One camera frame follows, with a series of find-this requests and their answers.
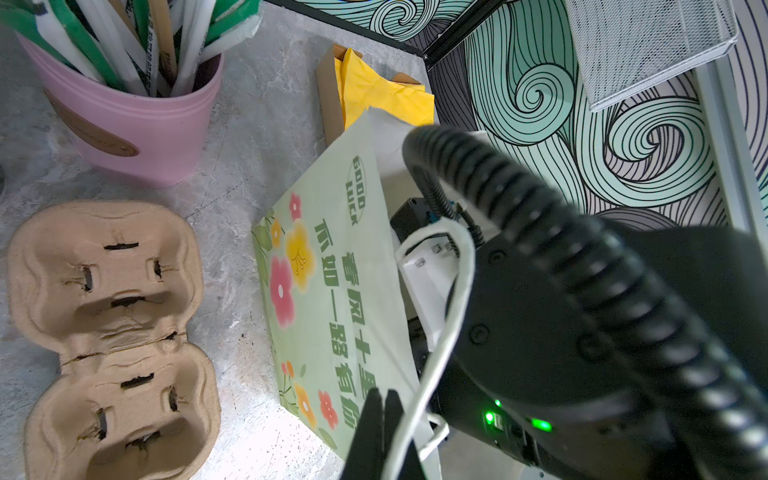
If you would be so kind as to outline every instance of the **yellow flower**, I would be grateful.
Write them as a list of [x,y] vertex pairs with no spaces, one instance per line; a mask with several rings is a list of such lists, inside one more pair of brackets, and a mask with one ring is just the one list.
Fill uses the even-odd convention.
[[272,237],[272,246],[275,248],[279,247],[280,239],[283,238],[283,228],[280,226],[280,222],[276,218],[275,221],[272,222],[270,236]]
[[293,230],[286,233],[286,257],[290,261],[296,286],[301,293],[305,293],[306,286],[315,273],[315,253],[310,246],[310,233],[306,230],[304,220],[300,218],[293,222]]
[[310,427],[314,430],[317,427],[317,417],[315,417],[315,412],[312,411],[310,406],[310,396],[306,394],[304,387],[298,383],[293,384],[293,391],[296,392],[296,404],[299,406],[299,410],[301,410],[307,422],[310,423]]

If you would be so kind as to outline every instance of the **gray countertop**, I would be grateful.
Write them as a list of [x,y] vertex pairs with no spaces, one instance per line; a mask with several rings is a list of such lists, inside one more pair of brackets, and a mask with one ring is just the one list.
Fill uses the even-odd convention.
[[165,205],[194,228],[205,297],[189,339],[213,360],[221,432],[195,478],[335,478],[339,458],[276,390],[250,228],[323,152],[314,68],[332,42],[365,54],[380,74],[427,83],[420,58],[262,3],[256,36],[227,53],[223,82],[195,174],[173,187],[142,190],[93,171],[42,93],[30,61],[0,27],[0,478],[24,478],[23,428],[58,375],[58,357],[27,340],[8,317],[5,254],[35,211],[77,199],[133,199]]

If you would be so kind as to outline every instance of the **cardboard cup holder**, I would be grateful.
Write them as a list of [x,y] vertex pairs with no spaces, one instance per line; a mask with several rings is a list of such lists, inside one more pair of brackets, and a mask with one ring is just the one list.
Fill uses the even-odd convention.
[[191,477],[220,405],[187,341],[203,298],[189,224],[143,202],[50,207],[13,236],[8,281],[15,325],[61,364],[27,419],[27,479]]

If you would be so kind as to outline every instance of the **flower print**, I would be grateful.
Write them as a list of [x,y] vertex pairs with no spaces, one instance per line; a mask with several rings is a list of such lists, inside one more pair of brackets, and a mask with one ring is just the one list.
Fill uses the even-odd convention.
[[294,222],[301,218],[301,197],[294,192],[290,194],[288,209],[290,210],[290,217]]
[[312,411],[310,406],[310,397],[306,394],[304,387],[298,383],[293,384],[293,390],[296,392],[296,403],[299,405],[299,410],[304,414],[307,422],[310,423],[310,428],[314,430],[317,427],[317,417],[315,417],[315,412]]
[[272,246],[277,248],[280,246],[280,239],[283,238],[283,228],[280,226],[278,219],[272,222],[270,228],[270,238],[272,239]]
[[336,414],[336,410],[333,409],[331,395],[322,390],[318,391],[317,395],[320,397],[320,412],[323,414],[323,418],[328,421],[328,426],[333,430],[339,424],[339,416]]
[[315,253],[310,246],[310,233],[304,220],[296,220],[293,230],[286,233],[286,257],[290,261],[296,286],[301,293],[305,293],[310,278],[315,273]]
[[288,260],[280,260],[272,257],[272,273],[270,274],[270,297],[275,306],[277,323],[281,329],[293,325],[294,313],[293,298],[290,294],[292,286],[290,263]]

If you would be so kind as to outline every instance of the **pink bucket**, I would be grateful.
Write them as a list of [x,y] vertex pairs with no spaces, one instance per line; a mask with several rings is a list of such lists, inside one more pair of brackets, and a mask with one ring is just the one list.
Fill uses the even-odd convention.
[[221,86],[223,56],[200,66],[189,95],[139,97],[92,81],[17,36],[85,161],[136,187],[167,187],[194,172]]

